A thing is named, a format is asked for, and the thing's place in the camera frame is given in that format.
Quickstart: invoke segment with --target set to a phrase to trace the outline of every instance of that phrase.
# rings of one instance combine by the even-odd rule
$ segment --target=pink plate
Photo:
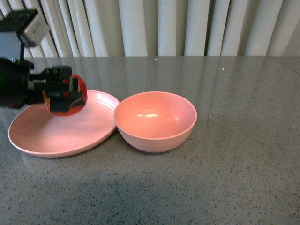
[[[114,131],[118,104],[107,93],[88,90],[86,106],[71,116],[55,116],[44,104],[31,105],[13,120],[8,137],[16,148],[31,155],[74,155],[100,144]]]

